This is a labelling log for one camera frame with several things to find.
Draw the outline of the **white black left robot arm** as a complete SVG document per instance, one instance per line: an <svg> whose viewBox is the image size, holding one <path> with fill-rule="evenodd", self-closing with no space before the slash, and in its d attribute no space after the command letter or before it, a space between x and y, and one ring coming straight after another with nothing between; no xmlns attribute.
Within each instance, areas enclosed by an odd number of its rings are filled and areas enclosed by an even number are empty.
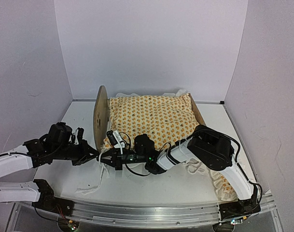
<svg viewBox="0 0 294 232"><path fill-rule="evenodd" d="M99 156L99 152L83 139L84 130L76 134L64 122L53 124L49 132L8 152L0 154L0 178L22 170L36 169L54 160L69 160L73 166L82 165ZM0 203L32 202L46 211L57 207L54 191L44 179L23 183L0 182Z"/></svg>

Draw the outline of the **duck print ruffled cushion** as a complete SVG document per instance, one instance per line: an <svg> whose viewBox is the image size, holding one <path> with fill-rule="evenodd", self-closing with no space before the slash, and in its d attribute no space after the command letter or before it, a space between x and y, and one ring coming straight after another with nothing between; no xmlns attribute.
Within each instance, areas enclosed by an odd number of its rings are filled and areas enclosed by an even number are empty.
<svg viewBox="0 0 294 232"><path fill-rule="evenodd" d="M205 124L191 94L183 90L162 96L119 95L105 102L108 124L104 129L121 132L131 145L138 135L147 134L156 149L168 147Z"/></svg>

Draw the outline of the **wooden pet bed frame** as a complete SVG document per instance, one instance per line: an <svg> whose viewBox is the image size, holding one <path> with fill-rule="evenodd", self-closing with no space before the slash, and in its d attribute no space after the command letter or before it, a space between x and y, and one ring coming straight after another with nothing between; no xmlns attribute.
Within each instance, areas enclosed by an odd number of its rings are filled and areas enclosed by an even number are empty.
<svg viewBox="0 0 294 232"><path fill-rule="evenodd" d="M104 148L104 139L109 126L110 119L110 99L104 85L98 90L96 103L93 111L93 134L95 146L98 151Z"/></svg>

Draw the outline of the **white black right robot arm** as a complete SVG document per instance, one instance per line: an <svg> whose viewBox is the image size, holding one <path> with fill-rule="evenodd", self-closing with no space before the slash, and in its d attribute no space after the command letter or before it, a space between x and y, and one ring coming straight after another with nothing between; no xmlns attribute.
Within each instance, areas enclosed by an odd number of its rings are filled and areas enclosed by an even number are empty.
<svg viewBox="0 0 294 232"><path fill-rule="evenodd" d="M108 131L112 148L101 154L97 161L121 170L132 163L144 163L145 170L157 175L172 167L196 159L212 171L218 171L232 186L237 201L224 203L220 212L224 217L245 216L260 210L262 187L250 181L238 163L240 144L232 137L204 125L174 145L165 142L160 150L147 134L138 135L134 141L124 141L117 131Z"/></svg>

